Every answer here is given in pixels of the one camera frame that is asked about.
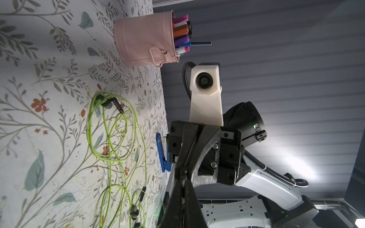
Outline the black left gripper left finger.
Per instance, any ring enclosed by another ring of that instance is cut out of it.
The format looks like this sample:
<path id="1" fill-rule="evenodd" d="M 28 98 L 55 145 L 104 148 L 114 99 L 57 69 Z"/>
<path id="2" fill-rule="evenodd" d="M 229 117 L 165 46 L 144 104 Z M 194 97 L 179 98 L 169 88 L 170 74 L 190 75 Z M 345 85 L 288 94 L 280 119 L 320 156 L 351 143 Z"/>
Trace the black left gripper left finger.
<path id="1" fill-rule="evenodd" d="M 174 171 L 174 188 L 159 228 L 180 228 L 183 221 L 184 180 Z"/>

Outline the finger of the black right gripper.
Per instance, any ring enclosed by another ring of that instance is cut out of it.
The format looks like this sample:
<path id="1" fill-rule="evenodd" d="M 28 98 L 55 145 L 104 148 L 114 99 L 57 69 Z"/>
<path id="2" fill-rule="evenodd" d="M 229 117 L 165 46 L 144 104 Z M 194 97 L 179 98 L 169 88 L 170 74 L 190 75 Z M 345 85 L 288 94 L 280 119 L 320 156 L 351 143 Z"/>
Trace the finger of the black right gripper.
<path id="1" fill-rule="evenodd" d="M 200 168 L 200 126 L 197 123 L 183 123 L 182 140 L 178 159 L 175 164 L 175 179 L 184 182 L 198 181 Z"/>
<path id="2" fill-rule="evenodd" d="M 218 164 L 219 164 L 219 149 L 221 142 L 221 127 L 214 125 L 206 125 L 203 127 L 202 132 L 198 138 L 194 149 L 189 155 L 188 173 L 189 180 L 194 187 L 201 185 L 208 185 L 217 182 L 218 179 Z M 213 150 L 214 158 L 209 160 L 208 166 L 211 166 L 211 162 L 216 165 L 212 168 L 212 174 L 199 174 L 199 168 L 204 161 L 205 156 Z"/>

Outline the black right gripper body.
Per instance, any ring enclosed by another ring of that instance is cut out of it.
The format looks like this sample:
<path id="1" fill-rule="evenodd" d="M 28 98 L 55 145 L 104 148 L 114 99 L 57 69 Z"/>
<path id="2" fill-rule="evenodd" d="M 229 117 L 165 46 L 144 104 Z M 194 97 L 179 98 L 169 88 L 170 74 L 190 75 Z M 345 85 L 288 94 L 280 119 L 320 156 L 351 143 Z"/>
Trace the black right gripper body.
<path id="1" fill-rule="evenodd" d="M 170 133 L 167 136 L 168 153 L 172 156 L 170 161 L 175 165 L 178 159 L 179 151 L 181 149 L 180 143 L 182 140 L 182 125 L 183 123 L 192 123 L 186 121 L 173 121 L 171 123 Z M 202 129 L 207 124 L 197 123 L 200 126 L 200 134 Z M 219 149 L 219 164 L 218 164 L 218 179 L 217 183 L 226 185 L 234 185 L 237 180 L 238 169 L 240 167 L 241 159 L 241 131 L 235 128 L 221 127 L 221 142 Z M 199 174 L 212 174 L 212 168 L 215 163 L 211 162 L 208 166 L 209 160 L 214 158 L 213 150 L 205 156 Z"/>

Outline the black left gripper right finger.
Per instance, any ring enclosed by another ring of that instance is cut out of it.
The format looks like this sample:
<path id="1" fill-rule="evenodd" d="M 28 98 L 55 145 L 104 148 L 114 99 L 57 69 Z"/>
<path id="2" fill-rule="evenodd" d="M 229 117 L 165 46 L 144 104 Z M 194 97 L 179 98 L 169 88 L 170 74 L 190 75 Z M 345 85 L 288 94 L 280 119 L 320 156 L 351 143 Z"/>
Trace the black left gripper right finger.
<path id="1" fill-rule="evenodd" d="M 207 228 L 206 222 L 202 215 L 201 206 L 197 200 L 194 187 L 190 180 L 185 182 L 184 186 L 184 227 L 185 228 Z"/>

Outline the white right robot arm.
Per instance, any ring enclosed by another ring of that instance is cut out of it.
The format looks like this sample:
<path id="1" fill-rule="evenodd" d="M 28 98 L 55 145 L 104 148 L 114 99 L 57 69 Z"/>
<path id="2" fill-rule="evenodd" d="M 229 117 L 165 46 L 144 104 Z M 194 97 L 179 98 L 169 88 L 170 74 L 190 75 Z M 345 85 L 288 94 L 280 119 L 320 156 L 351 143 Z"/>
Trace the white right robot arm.
<path id="1" fill-rule="evenodd" d="M 223 124 L 208 119 L 174 121 L 167 136 L 175 164 L 175 184 L 162 228 L 306 228 L 318 214 L 299 191 L 304 179 L 280 175 L 247 151 L 267 134 L 251 102 L 239 103 L 221 115 Z M 256 192 L 250 199 L 201 205 L 195 188 L 221 183 Z"/>

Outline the colourful markers in bucket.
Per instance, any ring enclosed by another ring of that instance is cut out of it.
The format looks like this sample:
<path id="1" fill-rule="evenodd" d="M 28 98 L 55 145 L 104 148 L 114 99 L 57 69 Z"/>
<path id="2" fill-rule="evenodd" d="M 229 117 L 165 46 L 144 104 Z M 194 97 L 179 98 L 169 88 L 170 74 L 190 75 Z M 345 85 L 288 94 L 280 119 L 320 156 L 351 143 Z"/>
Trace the colourful markers in bucket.
<path id="1" fill-rule="evenodd" d="M 189 52 L 191 47 L 211 46 L 212 41 L 192 41 L 193 26 L 188 14 L 172 18 L 175 54 L 177 57 Z"/>

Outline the pink pen bucket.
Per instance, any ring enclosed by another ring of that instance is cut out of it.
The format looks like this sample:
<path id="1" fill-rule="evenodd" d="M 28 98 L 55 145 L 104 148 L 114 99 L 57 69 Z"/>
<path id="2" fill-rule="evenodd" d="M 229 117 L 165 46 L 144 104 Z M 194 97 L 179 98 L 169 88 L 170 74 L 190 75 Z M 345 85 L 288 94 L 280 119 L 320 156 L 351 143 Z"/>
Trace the pink pen bucket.
<path id="1" fill-rule="evenodd" d="M 129 67 L 178 63 L 173 36 L 173 11 L 117 19 L 114 38 L 118 53 Z"/>

